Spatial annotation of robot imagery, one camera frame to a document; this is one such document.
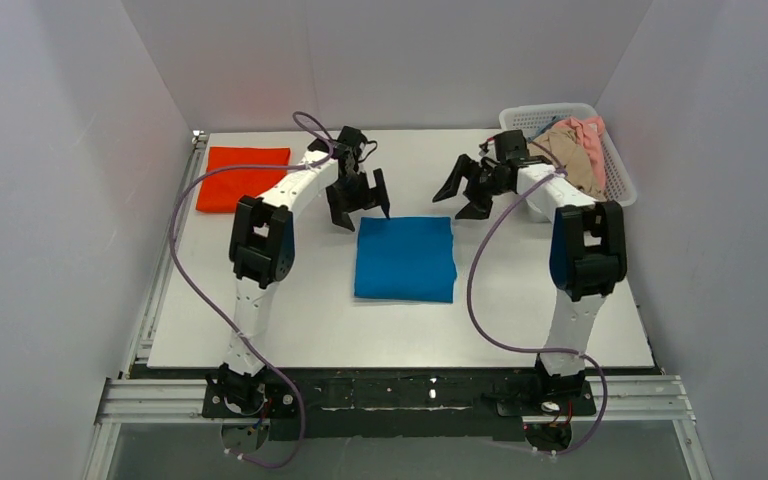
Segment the blue t shirt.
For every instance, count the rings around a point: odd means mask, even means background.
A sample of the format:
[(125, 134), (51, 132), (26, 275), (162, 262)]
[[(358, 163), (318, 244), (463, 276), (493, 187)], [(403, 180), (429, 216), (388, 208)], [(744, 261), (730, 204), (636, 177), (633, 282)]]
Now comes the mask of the blue t shirt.
[(361, 219), (353, 293), (367, 300), (451, 304), (457, 267), (449, 217)]

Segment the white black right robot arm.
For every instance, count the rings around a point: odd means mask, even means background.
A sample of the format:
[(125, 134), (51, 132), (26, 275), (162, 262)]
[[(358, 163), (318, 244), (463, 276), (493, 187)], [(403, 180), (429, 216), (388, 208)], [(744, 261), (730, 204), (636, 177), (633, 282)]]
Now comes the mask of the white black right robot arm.
[(545, 345), (534, 352), (535, 378), (514, 397), (556, 412), (584, 395), (586, 350), (596, 316), (627, 273), (622, 207), (582, 193), (545, 157), (497, 162), (462, 154), (433, 199), (458, 192), (468, 200), (459, 219), (484, 220), (494, 196), (514, 192), (519, 203), (531, 202), (552, 225), (554, 313)]

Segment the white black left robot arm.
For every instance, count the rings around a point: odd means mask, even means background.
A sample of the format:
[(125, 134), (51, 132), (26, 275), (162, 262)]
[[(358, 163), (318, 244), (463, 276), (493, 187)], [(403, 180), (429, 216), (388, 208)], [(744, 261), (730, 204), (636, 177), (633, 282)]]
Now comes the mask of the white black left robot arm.
[(326, 194), (332, 222), (354, 231), (350, 214), (379, 207), (390, 216), (383, 170), (372, 171), (374, 183), (360, 167), (337, 160), (317, 166), (305, 162), (257, 197), (244, 196), (236, 206), (229, 260), (236, 279), (233, 336), (228, 353), (211, 385), (217, 403), (233, 414), (254, 416), (266, 408), (266, 387), (257, 375), (266, 362), (253, 348), (266, 332), (280, 283), (295, 261), (295, 218), (319, 195)]

